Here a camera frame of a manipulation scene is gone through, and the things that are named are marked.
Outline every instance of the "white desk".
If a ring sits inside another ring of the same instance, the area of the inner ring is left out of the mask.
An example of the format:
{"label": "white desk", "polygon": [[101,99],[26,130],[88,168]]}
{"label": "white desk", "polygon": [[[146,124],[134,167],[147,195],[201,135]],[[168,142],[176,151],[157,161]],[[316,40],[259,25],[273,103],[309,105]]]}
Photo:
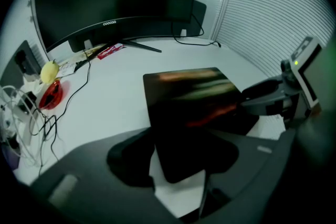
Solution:
{"label": "white desk", "polygon": [[[224,45],[222,48],[189,46],[172,39],[141,39],[138,42],[161,49],[162,53],[128,47],[91,62],[89,83],[75,94],[57,124],[58,134],[64,141],[56,139],[53,146],[59,158],[85,143],[149,127],[142,78],[146,73],[217,67],[240,91],[266,79],[258,68]],[[206,44],[208,40],[185,38],[183,42]],[[47,115],[62,114],[68,98],[85,83],[88,67],[87,63],[75,74],[62,78],[62,85],[68,84],[69,91],[54,110],[44,111]],[[37,139],[32,137],[32,148],[37,148]],[[52,139],[44,145],[43,161],[47,163],[42,173],[56,162],[50,151],[51,142]],[[21,161],[15,175],[30,185],[38,176],[38,170],[38,167],[26,167]]]}

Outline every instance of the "monitor logo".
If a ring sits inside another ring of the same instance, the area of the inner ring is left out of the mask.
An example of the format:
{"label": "monitor logo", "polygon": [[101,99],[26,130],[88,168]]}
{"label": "monitor logo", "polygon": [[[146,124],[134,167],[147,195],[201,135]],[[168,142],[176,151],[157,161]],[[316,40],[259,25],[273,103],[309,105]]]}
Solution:
{"label": "monitor logo", "polygon": [[117,21],[111,20],[111,21],[109,21],[107,23],[103,23],[103,25],[113,25],[113,24],[116,24],[116,23],[117,23]]}

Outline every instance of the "black mouse pad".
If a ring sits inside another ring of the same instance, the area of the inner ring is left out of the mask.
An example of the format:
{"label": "black mouse pad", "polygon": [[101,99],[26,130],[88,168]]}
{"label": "black mouse pad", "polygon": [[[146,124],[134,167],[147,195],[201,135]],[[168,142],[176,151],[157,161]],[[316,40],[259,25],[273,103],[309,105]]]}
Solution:
{"label": "black mouse pad", "polygon": [[143,76],[152,127],[207,127],[246,135],[259,116],[237,109],[241,92],[217,68]]}

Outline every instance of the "yellow fruit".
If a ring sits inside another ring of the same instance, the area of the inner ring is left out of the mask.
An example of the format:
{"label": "yellow fruit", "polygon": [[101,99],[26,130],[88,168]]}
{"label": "yellow fruit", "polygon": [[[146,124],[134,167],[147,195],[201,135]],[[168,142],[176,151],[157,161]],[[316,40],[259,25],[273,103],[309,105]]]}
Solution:
{"label": "yellow fruit", "polygon": [[41,80],[45,84],[51,84],[58,73],[59,66],[54,61],[47,62],[41,70]]}

